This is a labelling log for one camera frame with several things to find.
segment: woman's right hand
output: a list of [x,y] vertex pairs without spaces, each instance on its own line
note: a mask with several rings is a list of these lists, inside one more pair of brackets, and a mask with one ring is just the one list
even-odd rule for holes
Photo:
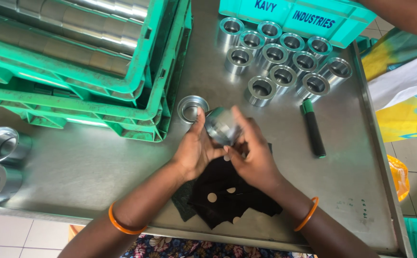
[[225,151],[239,175],[249,185],[268,194],[268,190],[273,190],[283,176],[275,165],[267,140],[254,119],[245,118],[237,106],[233,106],[231,111],[242,134],[234,147],[224,146]]

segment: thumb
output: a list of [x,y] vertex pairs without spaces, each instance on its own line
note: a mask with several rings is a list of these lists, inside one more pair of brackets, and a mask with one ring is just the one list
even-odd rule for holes
[[245,165],[243,157],[231,146],[225,145],[224,149],[228,153],[229,159],[231,160],[234,168],[239,171]]

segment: hand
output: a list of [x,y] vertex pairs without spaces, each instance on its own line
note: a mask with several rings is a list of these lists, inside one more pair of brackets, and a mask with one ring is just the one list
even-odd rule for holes
[[249,184],[267,193],[279,179],[283,179],[261,129],[252,118],[245,118],[237,106],[232,114],[240,125],[242,135],[234,147],[224,146],[237,173]]
[[183,137],[171,160],[183,168],[183,176],[188,181],[200,176],[210,161],[226,155],[223,148],[214,148],[204,124],[205,113],[198,107],[196,122]]

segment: stainless steel table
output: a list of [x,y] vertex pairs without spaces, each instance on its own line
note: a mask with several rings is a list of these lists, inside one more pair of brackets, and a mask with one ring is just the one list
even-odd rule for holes
[[[192,11],[194,29],[177,102],[199,95],[212,108],[239,105],[273,144],[275,161],[288,180],[307,196],[319,196],[321,208],[379,254],[412,257],[357,47],[336,50],[335,55],[353,65],[354,75],[314,104],[327,153],[318,159],[312,155],[299,110],[302,101],[294,93],[276,96],[260,108],[244,100],[248,80],[262,70],[252,67],[241,76],[225,70],[227,47],[216,39],[223,18],[217,1],[195,0]],[[149,143],[95,126],[32,126],[0,108],[0,126],[12,126],[34,139],[23,185],[0,204],[0,214],[87,224],[171,158],[189,128],[175,112],[167,138]],[[224,222],[210,230],[198,216],[183,222],[168,202],[146,233],[312,252],[293,232],[285,212],[271,218],[248,209],[235,225]]]

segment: stacked plastic crate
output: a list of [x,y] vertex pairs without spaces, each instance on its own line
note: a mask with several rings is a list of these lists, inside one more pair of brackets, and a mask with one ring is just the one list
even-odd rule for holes
[[191,0],[12,2],[0,1],[0,106],[35,125],[166,137]]

